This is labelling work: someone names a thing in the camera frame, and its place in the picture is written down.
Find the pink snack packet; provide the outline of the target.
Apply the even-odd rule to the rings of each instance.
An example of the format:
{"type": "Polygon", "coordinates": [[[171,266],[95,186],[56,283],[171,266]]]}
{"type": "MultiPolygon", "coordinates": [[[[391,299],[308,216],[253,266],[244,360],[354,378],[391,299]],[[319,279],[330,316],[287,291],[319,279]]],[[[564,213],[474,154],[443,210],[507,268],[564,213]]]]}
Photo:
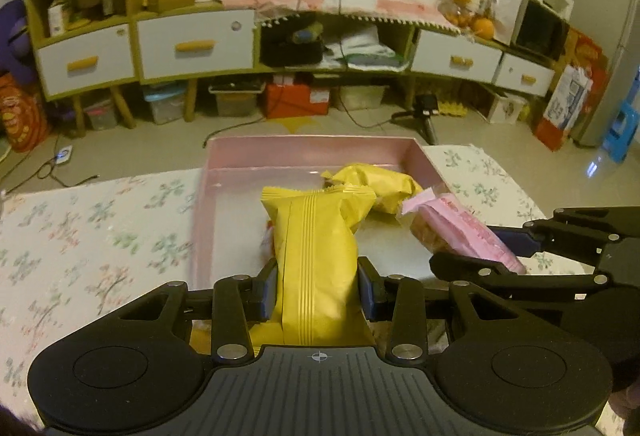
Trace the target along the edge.
{"type": "Polygon", "coordinates": [[[512,273],[526,273],[518,256],[452,193],[435,193],[427,188],[405,200],[396,217],[432,254],[444,251],[495,261],[512,273]]]}

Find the ribbed yellow snack bag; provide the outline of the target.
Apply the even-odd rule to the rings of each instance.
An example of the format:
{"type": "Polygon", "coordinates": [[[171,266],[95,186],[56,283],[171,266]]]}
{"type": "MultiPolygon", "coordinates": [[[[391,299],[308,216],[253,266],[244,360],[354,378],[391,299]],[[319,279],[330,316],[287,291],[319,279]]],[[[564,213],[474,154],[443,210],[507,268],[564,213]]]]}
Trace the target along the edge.
{"type": "Polygon", "coordinates": [[[375,201],[366,186],[262,189],[278,292],[271,318],[250,328],[254,349],[373,343],[359,303],[355,233],[375,201]]]}

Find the blue plastic stool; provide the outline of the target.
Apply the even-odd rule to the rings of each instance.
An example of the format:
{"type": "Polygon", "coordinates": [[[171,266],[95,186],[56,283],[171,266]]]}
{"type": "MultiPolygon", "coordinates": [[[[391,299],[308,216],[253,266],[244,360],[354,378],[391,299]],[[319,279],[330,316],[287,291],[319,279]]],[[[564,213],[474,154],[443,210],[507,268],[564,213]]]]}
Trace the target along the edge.
{"type": "Polygon", "coordinates": [[[622,163],[634,140],[639,126],[639,112],[627,102],[623,102],[617,115],[608,129],[603,142],[603,149],[615,163],[622,163]]]}

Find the floral tablecloth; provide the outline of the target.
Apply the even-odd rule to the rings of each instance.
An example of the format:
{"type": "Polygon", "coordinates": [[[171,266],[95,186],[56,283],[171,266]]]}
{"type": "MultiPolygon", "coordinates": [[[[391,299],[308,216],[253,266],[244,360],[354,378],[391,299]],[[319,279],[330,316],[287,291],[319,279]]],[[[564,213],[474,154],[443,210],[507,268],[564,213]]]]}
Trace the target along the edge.
{"type": "MultiPolygon", "coordinates": [[[[474,146],[424,147],[461,203],[488,225],[544,213],[474,146]]],[[[201,170],[9,197],[1,213],[1,404],[38,424],[26,378],[37,352],[169,280],[186,280],[201,170]]]]}

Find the pink cardboard box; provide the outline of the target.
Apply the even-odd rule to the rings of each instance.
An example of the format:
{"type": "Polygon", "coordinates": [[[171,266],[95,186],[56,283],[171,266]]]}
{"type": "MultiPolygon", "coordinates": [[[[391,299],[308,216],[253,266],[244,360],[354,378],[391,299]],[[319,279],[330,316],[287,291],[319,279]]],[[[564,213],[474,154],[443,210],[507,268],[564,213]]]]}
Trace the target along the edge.
{"type": "Polygon", "coordinates": [[[374,136],[220,137],[207,159],[194,203],[189,286],[211,288],[222,278],[255,276],[271,252],[270,212],[262,201],[309,201],[311,213],[337,204],[323,173],[362,162],[411,176],[423,189],[447,186],[412,138],[374,136]]]}

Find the crumpled yellow snack bag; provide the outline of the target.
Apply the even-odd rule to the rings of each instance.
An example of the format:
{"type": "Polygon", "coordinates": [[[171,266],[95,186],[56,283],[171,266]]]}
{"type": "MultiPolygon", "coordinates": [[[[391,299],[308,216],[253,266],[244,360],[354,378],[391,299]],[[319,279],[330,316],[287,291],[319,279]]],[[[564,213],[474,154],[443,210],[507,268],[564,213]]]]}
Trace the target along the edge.
{"type": "Polygon", "coordinates": [[[366,186],[375,193],[373,210],[396,214],[402,204],[422,193],[423,187],[410,175],[367,163],[352,163],[332,173],[321,174],[326,185],[366,186]]]}

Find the black microwave oven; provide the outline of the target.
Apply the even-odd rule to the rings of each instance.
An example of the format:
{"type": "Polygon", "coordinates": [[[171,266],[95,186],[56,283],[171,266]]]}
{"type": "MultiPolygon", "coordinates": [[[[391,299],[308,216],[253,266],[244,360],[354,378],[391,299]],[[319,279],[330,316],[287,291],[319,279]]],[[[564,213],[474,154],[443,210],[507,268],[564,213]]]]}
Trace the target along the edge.
{"type": "Polygon", "coordinates": [[[494,39],[529,55],[558,60],[570,26],[538,0],[491,0],[494,39]]]}

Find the orange patterned bag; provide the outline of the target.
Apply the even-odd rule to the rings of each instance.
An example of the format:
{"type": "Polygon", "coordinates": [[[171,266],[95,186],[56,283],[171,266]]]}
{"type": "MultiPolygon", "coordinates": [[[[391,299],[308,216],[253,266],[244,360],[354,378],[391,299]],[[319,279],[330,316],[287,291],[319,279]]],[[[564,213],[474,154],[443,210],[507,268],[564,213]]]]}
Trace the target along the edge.
{"type": "Polygon", "coordinates": [[[21,84],[12,74],[2,74],[1,125],[15,152],[31,151],[50,133],[38,82],[21,84]]]}

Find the oranges in glass bowl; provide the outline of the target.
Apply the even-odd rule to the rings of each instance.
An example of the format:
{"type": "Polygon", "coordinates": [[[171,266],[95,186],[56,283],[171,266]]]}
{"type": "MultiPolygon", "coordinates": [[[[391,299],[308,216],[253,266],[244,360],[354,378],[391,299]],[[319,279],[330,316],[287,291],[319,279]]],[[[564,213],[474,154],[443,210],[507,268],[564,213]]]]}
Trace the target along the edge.
{"type": "Polygon", "coordinates": [[[446,21],[465,33],[490,41],[496,34],[495,0],[438,0],[446,21]]]}

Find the red storage box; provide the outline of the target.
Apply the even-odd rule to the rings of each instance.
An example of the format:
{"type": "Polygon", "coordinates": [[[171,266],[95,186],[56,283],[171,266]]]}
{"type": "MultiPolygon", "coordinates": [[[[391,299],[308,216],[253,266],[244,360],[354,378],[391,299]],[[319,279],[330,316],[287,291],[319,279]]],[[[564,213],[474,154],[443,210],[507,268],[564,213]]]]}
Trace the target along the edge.
{"type": "Polygon", "coordinates": [[[300,82],[293,84],[266,85],[262,110],[270,120],[314,117],[327,115],[330,108],[331,92],[325,88],[313,88],[300,82]]]}

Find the purple plush toy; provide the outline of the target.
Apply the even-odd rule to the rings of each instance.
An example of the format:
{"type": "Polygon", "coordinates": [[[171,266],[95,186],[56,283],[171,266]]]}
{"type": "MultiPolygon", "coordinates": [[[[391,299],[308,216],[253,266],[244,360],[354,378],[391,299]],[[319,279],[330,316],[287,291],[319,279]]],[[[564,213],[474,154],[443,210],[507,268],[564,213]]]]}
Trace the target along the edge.
{"type": "Polygon", "coordinates": [[[26,5],[12,0],[1,7],[1,72],[20,84],[34,81],[34,57],[28,32],[26,5]]]}

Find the wooden cabinet white drawers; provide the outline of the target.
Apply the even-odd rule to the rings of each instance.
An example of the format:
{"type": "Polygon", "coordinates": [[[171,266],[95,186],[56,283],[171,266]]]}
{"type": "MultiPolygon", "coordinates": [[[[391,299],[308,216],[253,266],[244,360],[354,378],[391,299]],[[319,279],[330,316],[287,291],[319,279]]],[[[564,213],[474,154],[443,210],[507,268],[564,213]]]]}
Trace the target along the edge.
{"type": "Polygon", "coordinates": [[[44,97],[231,74],[431,74],[547,93],[548,59],[487,41],[415,0],[24,0],[44,97]]]}

